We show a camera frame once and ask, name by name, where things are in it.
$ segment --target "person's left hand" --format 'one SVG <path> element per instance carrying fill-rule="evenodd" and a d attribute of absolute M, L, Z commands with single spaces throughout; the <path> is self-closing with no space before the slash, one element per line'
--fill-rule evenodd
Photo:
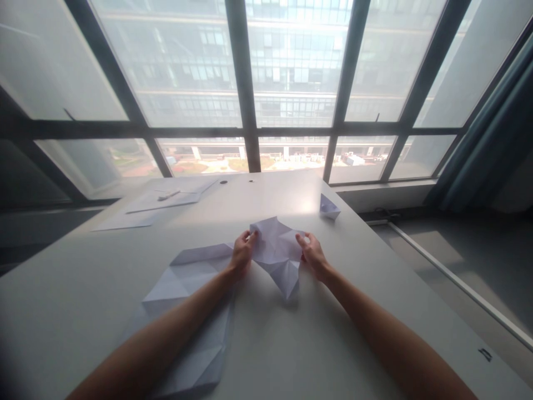
<path fill-rule="evenodd" d="M 235 241 L 232 260 L 229 262 L 227 270 L 235 275 L 237 280 L 246 275 L 252 263 L 252 252 L 258 236 L 259 232 L 255 231 L 250 235 L 250 230 L 247 229 Z"/>

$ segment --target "person's right hand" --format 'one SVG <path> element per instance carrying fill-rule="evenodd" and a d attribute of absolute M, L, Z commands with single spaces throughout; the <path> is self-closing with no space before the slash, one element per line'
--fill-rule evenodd
<path fill-rule="evenodd" d="M 311 267 L 311 271 L 315 278 L 324 282 L 328 277 L 328 274 L 333 270 L 333 267 L 326 260 L 326 256 L 322 251 L 318 239 L 309 232 L 306 232 L 305 236 L 309 238 L 309 242 L 307 242 L 299 233 L 296 234 L 296 241 L 304 252 L 305 260 Z"/>

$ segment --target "forearm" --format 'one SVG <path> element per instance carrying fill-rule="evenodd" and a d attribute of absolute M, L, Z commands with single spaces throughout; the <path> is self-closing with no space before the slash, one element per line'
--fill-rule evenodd
<path fill-rule="evenodd" d="M 235 281 L 227 269 L 217 274 L 123 343 L 68 399 L 144 398 Z"/>
<path fill-rule="evenodd" d="M 324 283 L 410 398 L 475 398 L 426 342 L 341 274 L 330 268 Z"/>

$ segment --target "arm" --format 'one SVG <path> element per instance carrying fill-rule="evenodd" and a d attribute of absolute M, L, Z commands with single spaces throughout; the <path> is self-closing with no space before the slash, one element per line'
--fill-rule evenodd
<path fill-rule="evenodd" d="M 381 364 L 409 398 L 475 399 L 453 369 L 416 333 L 337 272 L 312 233 L 299 234 L 313 275 L 343 306 Z"/>
<path fill-rule="evenodd" d="M 237 238 L 227 268 L 130 337 L 67 399 L 144 398 L 222 296 L 246 274 L 257 234 L 249 236 L 245 231 Z"/>

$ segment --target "floor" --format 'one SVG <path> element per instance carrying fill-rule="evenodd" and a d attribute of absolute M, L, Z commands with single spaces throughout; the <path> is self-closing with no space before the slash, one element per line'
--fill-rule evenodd
<path fill-rule="evenodd" d="M 533 223 L 487 216 L 426 217 L 397 225 L 533 337 Z M 388 226 L 374 231 L 531 388 L 533 352 Z"/>

